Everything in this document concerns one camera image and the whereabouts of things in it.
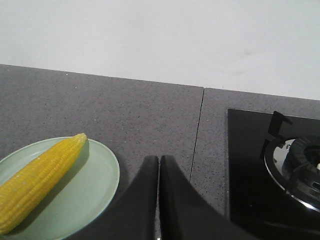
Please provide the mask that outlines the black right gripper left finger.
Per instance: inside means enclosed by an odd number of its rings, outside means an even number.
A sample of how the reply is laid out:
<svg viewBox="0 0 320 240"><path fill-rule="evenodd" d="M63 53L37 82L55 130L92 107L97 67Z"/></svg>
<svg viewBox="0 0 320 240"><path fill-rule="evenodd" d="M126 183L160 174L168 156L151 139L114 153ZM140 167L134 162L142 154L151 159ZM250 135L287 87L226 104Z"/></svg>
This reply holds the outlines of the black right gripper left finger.
<svg viewBox="0 0 320 240"><path fill-rule="evenodd" d="M159 159L146 156L126 191L68 240L154 240Z"/></svg>

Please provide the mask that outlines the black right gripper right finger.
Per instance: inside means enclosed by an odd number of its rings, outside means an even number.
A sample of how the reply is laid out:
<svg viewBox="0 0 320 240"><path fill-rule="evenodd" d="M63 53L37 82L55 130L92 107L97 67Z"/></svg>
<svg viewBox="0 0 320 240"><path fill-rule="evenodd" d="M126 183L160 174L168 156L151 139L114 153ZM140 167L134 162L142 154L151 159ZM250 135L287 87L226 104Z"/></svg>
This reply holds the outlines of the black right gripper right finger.
<svg viewBox="0 0 320 240"><path fill-rule="evenodd" d="M163 240L255 239L211 207L170 155L160 159L159 218Z"/></svg>

